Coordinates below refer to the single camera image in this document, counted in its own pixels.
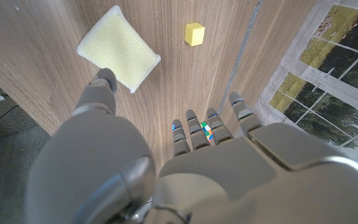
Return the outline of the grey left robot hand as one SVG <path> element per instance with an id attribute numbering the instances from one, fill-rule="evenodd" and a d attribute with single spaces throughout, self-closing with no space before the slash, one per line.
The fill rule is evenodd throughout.
<path id="1" fill-rule="evenodd" d="M 230 94 L 243 136 L 213 109 L 209 142 L 192 110 L 173 122 L 160 170 L 141 133 L 116 116 L 103 68 L 30 169 L 27 223 L 358 223 L 358 162 L 283 123 L 263 125 Z"/>

